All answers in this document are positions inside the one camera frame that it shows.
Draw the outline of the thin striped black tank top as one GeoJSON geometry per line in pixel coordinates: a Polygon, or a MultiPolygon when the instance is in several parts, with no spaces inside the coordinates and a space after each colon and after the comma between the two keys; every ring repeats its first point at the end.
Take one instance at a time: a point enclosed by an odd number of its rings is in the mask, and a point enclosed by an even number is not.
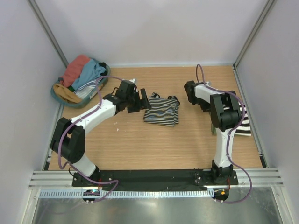
{"type": "Polygon", "coordinates": [[[179,123],[178,110],[180,102],[176,96],[162,98],[154,92],[149,97],[149,103],[151,109],[145,110],[144,123],[171,127],[179,123]]]}

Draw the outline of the light blue garment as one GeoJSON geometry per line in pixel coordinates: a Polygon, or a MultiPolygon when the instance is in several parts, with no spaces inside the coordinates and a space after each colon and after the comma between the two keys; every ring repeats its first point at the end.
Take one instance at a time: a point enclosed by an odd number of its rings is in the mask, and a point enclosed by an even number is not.
{"type": "Polygon", "coordinates": [[[75,91],[80,91],[87,86],[95,87],[100,82],[99,77],[105,75],[107,75],[106,63],[91,58],[71,86],[75,91]]]}

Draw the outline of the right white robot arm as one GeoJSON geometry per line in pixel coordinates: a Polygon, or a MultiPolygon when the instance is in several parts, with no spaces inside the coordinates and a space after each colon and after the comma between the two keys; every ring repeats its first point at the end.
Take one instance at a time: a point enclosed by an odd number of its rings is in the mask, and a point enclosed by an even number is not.
{"type": "Polygon", "coordinates": [[[203,82],[188,81],[184,89],[190,103],[210,113],[217,136],[214,165],[218,168],[231,166],[234,135],[245,118],[243,102],[233,92],[218,90],[203,82]]]}

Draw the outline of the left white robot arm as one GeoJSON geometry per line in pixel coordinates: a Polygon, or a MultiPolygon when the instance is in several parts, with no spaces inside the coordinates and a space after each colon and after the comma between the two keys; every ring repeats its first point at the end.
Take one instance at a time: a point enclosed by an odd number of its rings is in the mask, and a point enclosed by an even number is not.
{"type": "Polygon", "coordinates": [[[72,119],[62,117],[56,124],[50,148],[57,154],[58,165],[76,170],[83,182],[93,187],[99,181],[99,168],[85,154],[85,137],[103,121],[123,110],[128,113],[150,109],[146,90],[138,89],[135,80],[121,80],[112,93],[100,98],[100,102],[72,119]]]}

